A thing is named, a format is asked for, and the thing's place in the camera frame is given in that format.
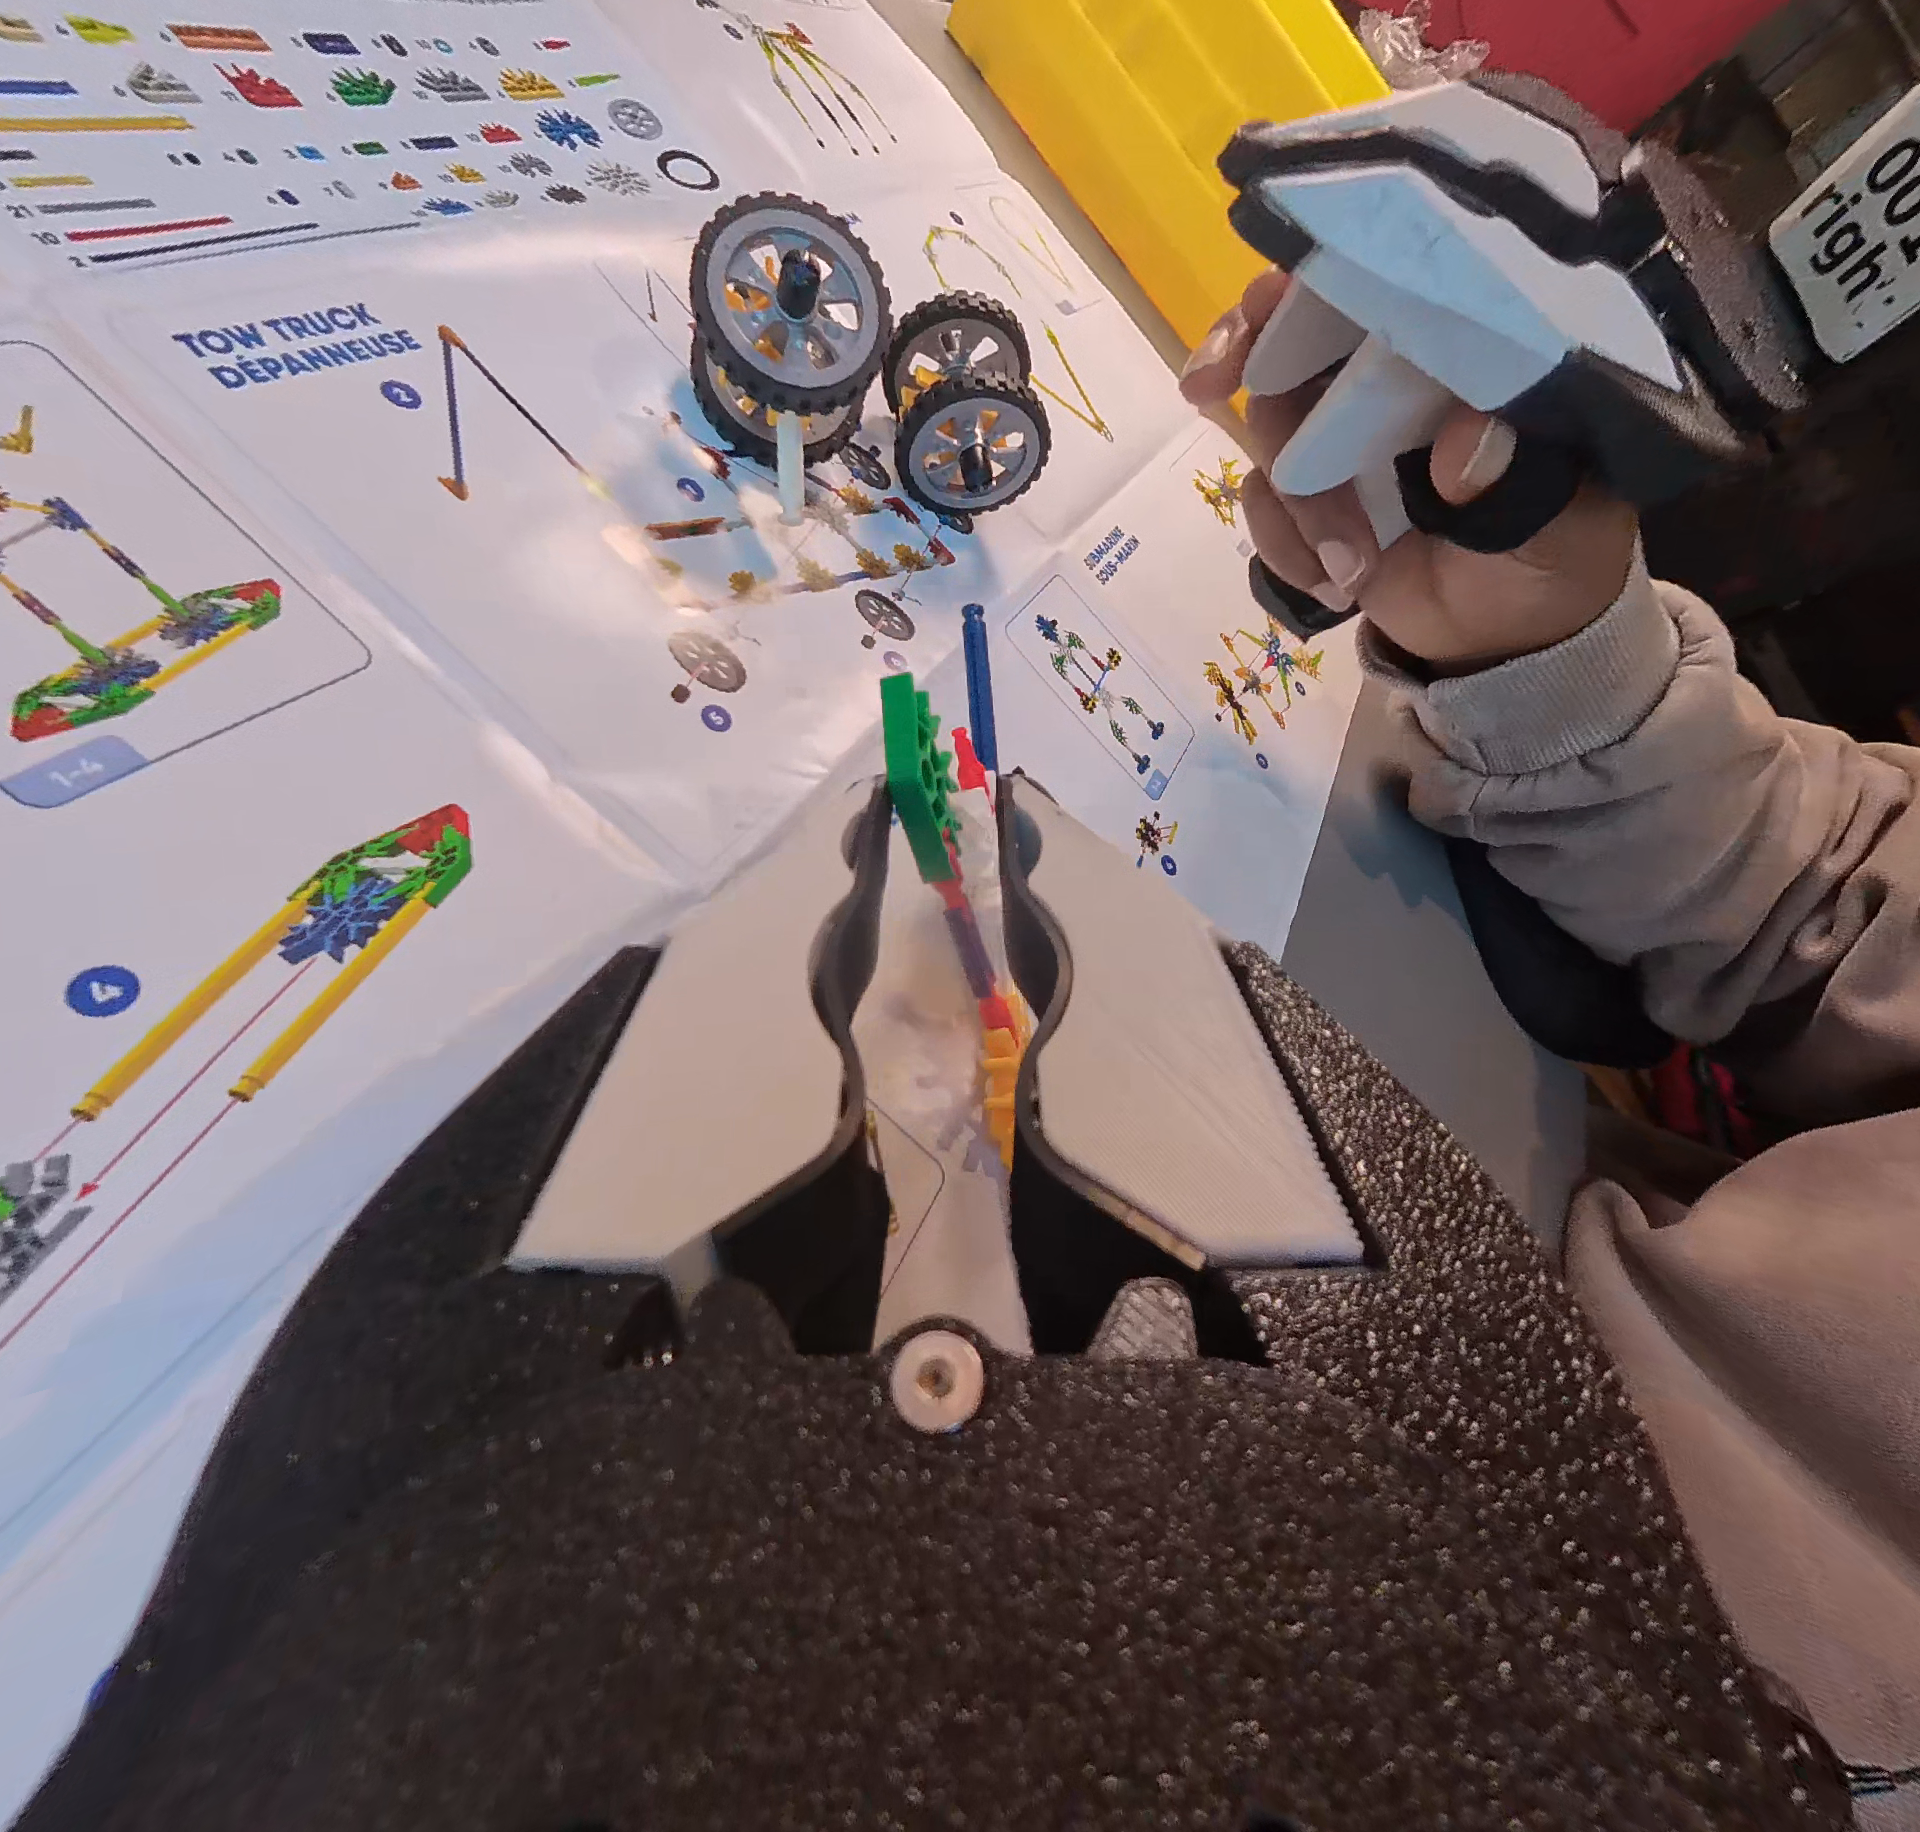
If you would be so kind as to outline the toy wheel pair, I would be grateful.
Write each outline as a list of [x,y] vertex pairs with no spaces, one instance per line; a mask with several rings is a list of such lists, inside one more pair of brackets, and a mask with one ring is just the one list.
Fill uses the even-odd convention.
[[909,501],[973,522],[1038,482],[1053,437],[1027,367],[1019,318],[991,295],[935,294],[899,320],[879,388]]
[[875,255],[821,202],[745,194],[692,248],[690,308],[708,425],[777,473],[782,524],[801,524],[807,464],[859,427],[895,336]]

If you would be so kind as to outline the clear plastic wrap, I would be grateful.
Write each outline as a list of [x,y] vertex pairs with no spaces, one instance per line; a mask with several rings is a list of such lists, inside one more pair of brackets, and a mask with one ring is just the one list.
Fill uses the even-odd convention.
[[1488,67],[1488,40],[1432,44],[1432,0],[1405,0],[1398,14],[1359,11],[1354,33],[1389,92],[1455,85]]

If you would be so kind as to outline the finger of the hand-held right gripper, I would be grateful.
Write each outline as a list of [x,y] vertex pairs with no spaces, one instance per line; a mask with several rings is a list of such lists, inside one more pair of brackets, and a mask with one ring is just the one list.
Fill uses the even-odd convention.
[[1409,165],[1266,176],[1260,209],[1308,239],[1260,336],[1260,393],[1297,391],[1365,339],[1480,412],[1516,401],[1570,356],[1684,391],[1623,273],[1551,255]]
[[1561,263],[1602,259],[1605,179],[1579,135],[1475,80],[1426,85],[1292,123],[1248,123],[1214,158],[1229,224],[1300,268],[1323,243],[1271,181],[1421,176],[1472,214],[1498,220]]

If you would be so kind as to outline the dark cloth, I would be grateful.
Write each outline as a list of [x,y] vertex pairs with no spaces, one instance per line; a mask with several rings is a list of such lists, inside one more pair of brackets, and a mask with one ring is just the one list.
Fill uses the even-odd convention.
[[1467,839],[1442,842],[1480,967],[1519,1029],[1559,1060],[1602,1068],[1654,1068],[1674,1051],[1643,1008],[1631,968],[1570,937]]

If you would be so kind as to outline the person's right hand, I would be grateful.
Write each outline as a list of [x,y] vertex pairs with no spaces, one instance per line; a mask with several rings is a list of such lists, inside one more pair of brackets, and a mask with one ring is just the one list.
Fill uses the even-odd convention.
[[[1287,275],[1266,268],[1186,356],[1186,406],[1224,422],[1244,361]],[[1542,532],[1516,551],[1472,551],[1409,529],[1386,550],[1354,485],[1278,497],[1266,480],[1307,425],[1314,391],[1249,398],[1244,440],[1252,470],[1240,510],[1262,568],[1325,609],[1355,609],[1373,634],[1434,678],[1495,666],[1559,644],[1622,597],[1638,550],[1638,518],[1617,497],[1584,485]],[[1519,437],[1492,414],[1453,401],[1426,451],[1434,489],[1466,506],[1507,470]]]

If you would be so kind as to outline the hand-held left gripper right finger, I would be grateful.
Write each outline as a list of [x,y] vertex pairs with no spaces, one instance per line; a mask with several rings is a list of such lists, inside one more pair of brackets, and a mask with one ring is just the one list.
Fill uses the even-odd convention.
[[1211,923],[1023,773],[998,819],[1045,1168],[1194,1269],[1355,1269],[1361,1233]]

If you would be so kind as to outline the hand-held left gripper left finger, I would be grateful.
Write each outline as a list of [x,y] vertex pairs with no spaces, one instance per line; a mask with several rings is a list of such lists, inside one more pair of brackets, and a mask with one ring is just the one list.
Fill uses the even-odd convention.
[[708,1269],[728,1229],[859,1139],[851,1022],[891,825],[885,779],[857,779],[679,920],[512,1269]]

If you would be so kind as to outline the white printed instruction sheet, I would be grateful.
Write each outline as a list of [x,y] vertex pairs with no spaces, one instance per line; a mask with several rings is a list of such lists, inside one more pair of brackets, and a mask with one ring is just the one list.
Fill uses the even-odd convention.
[[[1038,492],[951,529],[882,393],[807,518],[686,384],[686,259],[823,200],[909,308],[1014,307]],[[123,1652],[244,1361],[627,932],[788,829],[965,599],[1077,810],[1284,928],[1354,641],[1209,726],[1236,457],[865,0],[2,0],[2,1711]],[[1168,720],[1019,670],[1087,609]]]

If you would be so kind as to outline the white snowflake connector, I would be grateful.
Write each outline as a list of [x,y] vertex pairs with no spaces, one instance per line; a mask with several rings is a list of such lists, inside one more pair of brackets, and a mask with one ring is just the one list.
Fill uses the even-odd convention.
[[965,1157],[982,1128],[982,1026],[946,937],[882,952],[857,1046],[875,1105],[928,1153]]

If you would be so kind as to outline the stack of yellow plastic bins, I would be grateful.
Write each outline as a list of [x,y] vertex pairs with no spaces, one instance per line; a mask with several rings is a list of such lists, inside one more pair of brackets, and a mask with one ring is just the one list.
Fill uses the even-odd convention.
[[1214,168],[1235,131],[1386,97],[1335,0],[953,0],[946,35],[1185,343],[1260,273]]

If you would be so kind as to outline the person's right forearm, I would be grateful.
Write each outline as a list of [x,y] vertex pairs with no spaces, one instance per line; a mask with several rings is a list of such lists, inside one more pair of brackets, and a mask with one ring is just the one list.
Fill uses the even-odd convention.
[[1424,681],[1361,623],[1409,808],[1632,972],[1787,1125],[1917,1111],[1917,752],[1781,717],[1636,557],[1585,630]]

